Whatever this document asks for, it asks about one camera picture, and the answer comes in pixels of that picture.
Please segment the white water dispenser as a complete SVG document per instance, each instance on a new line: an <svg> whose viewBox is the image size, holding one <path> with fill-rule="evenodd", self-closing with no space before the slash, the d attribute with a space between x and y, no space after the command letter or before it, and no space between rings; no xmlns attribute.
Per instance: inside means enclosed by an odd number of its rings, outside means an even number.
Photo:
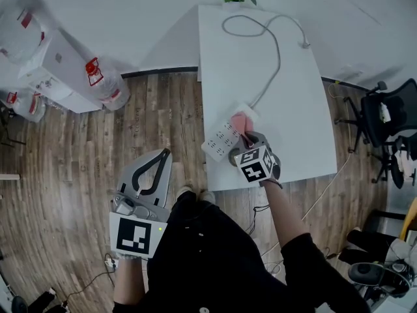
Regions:
<svg viewBox="0 0 417 313"><path fill-rule="evenodd" d="M74 112L102 109L102 103L89 92L86 61L54 30L39 46L34 56L22 65L19 81L49 100Z"/></svg>

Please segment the person's black clothing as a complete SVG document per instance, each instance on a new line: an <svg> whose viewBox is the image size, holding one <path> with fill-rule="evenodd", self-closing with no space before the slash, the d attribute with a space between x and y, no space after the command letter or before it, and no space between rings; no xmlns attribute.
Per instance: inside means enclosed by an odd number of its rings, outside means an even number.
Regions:
<svg viewBox="0 0 417 313"><path fill-rule="evenodd" d="M253 239L220 208L184 193L147 264L148 291L113 313L370 313L354 286L303 233L281 248L285 280L266 269Z"/></svg>

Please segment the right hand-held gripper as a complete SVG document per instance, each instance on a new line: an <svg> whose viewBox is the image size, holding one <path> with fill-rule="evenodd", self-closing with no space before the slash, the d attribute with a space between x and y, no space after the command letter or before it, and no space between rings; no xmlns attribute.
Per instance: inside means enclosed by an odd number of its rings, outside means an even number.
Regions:
<svg viewBox="0 0 417 313"><path fill-rule="evenodd" d="M261 181L278 182L281 176L281 162L272 152L264 134L251 131L253 146L240 135L236 148L238 153L234 156L235 165L249 183Z"/></svg>

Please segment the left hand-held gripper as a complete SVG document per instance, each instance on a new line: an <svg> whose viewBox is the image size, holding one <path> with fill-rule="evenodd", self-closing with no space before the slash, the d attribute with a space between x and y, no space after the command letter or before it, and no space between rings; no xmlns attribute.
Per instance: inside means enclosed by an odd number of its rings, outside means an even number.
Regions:
<svg viewBox="0 0 417 313"><path fill-rule="evenodd" d="M145 153L123 168L117 184L119 192L114 194L113 210L109 213L110 244L114 253L145 259L154 256L170 216L164 207L172 162L171 151L164 148ZM152 186L141 188L139 178L155 164L158 168Z"/></svg>

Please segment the person's right forearm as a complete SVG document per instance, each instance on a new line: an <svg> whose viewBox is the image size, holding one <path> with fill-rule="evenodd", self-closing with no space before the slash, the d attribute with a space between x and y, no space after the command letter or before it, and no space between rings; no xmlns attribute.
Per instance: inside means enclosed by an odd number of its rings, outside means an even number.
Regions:
<svg viewBox="0 0 417 313"><path fill-rule="evenodd" d="M277 182L265 180L261 185L265 189L278 241L283 248L293 239L307 233L307 228Z"/></svg>

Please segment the black metal stand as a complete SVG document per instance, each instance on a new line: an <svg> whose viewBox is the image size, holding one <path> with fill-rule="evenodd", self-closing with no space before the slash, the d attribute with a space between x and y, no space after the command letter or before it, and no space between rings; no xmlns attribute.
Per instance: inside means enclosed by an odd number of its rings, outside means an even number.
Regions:
<svg viewBox="0 0 417 313"><path fill-rule="evenodd" d="M14 143L19 145L26 145L25 142L12 139L9 135L8 124L10 123L10 119L15 116L16 114L14 113L14 111L10 108L7 108L0 101L0 145L4 145L11 148L14 148Z"/></svg>

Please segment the pale pink garment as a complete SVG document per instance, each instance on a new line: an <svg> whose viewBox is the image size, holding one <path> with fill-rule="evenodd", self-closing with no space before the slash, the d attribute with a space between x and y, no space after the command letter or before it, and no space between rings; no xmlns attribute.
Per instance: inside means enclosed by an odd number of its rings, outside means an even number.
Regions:
<svg viewBox="0 0 417 313"><path fill-rule="evenodd" d="M405 173L409 169L407 155L405 153L397 152L394 156L396 158L399 171Z"/></svg>

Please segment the clear water bottle on dispenser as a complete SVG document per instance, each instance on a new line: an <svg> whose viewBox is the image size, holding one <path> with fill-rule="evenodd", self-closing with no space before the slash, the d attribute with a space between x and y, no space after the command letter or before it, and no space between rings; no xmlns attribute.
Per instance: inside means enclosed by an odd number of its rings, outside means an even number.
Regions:
<svg viewBox="0 0 417 313"><path fill-rule="evenodd" d="M38 50L57 22L44 0L0 1L0 53L23 65Z"/></svg>

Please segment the black mesh office chair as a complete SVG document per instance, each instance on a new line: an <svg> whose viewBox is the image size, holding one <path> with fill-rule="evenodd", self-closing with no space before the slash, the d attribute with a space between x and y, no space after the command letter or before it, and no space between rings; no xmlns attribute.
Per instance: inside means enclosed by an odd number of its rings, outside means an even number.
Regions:
<svg viewBox="0 0 417 313"><path fill-rule="evenodd" d="M405 153L409 163L409 169L403 173L399 171L395 154L397 152ZM382 146L382 155L368 153L368 157L376 158L381 163L381 169L376 178L371 182L373 184L379 181L387 181L388 173L391 173L394 185L401 189L406 179L412 181L412 186L417 182L417 133L411 137L398 137L393 142L386 142Z"/></svg>
<svg viewBox="0 0 417 313"><path fill-rule="evenodd" d="M350 153L356 152L361 138L378 148L390 137L411 137L417 134L417 82L407 80L403 85L389 91L385 82L366 91L360 107L354 105L351 97L344 103L350 104L354 119L335 119L334 123L356 126L356 140Z"/></svg>

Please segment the white table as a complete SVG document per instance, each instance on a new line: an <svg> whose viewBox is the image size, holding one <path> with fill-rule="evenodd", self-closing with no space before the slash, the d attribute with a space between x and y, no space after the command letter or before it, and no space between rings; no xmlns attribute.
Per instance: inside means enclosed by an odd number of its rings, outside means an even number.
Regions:
<svg viewBox="0 0 417 313"><path fill-rule="evenodd" d="M311 48L289 18L243 8L198 8L204 133L247 104L281 161L283 183L336 173L326 93Z"/></svg>

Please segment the yellow board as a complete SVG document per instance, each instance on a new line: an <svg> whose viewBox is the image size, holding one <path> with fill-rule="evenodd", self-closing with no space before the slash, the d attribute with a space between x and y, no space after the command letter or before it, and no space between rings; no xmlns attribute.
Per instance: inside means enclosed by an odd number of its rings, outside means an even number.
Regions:
<svg viewBox="0 0 417 313"><path fill-rule="evenodd" d="M407 229L410 226L411 222L414 220L414 218L417 216L417 197L415 197L410 205L410 208L405 216L403 227L401 229L401 233L399 235L400 240L405 240Z"/></svg>

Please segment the black grey device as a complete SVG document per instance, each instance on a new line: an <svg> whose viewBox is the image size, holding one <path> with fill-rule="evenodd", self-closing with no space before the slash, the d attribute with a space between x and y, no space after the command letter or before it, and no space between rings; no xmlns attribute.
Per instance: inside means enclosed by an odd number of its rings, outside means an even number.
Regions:
<svg viewBox="0 0 417 313"><path fill-rule="evenodd" d="M403 260L383 265L354 263L348 270L349 278L361 286L380 290L392 297L403 297L414 285L414 270Z"/></svg>

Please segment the pink cloth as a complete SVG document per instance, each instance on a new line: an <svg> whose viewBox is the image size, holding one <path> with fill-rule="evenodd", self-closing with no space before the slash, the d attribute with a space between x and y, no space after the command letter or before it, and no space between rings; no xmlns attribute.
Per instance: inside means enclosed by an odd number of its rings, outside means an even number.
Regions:
<svg viewBox="0 0 417 313"><path fill-rule="evenodd" d="M250 148L254 145L254 142L250 140L247 133L253 132L253 121L247 116L244 112L237 112L234 116L231 117L232 125L235 127L237 132L240 134L242 139L248 145L247 148Z"/></svg>

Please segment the person's left forearm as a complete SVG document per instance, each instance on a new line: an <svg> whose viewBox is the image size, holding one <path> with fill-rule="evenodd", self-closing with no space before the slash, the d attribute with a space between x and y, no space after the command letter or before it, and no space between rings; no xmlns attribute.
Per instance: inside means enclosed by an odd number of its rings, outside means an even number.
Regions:
<svg viewBox="0 0 417 313"><path fill-rule="evenodd" d="M141 258L121 258L116 270L113 301L137 305L145 295Z"/></svg>

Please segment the black stool frame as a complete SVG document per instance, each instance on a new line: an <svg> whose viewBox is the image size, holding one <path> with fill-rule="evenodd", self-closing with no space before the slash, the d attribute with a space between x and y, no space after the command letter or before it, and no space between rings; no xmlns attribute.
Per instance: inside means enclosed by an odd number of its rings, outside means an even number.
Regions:
<svg viewBox="0 0 417 313"><path fill-rule="evenodd" d="M377 232L382 224L382 221L387 219L393 220L405 220L406 215L401 213L391 213L386 211L380 211L378 209L374 209L370 212L367 216L362 231L366 231L369 233Z"/></svg>

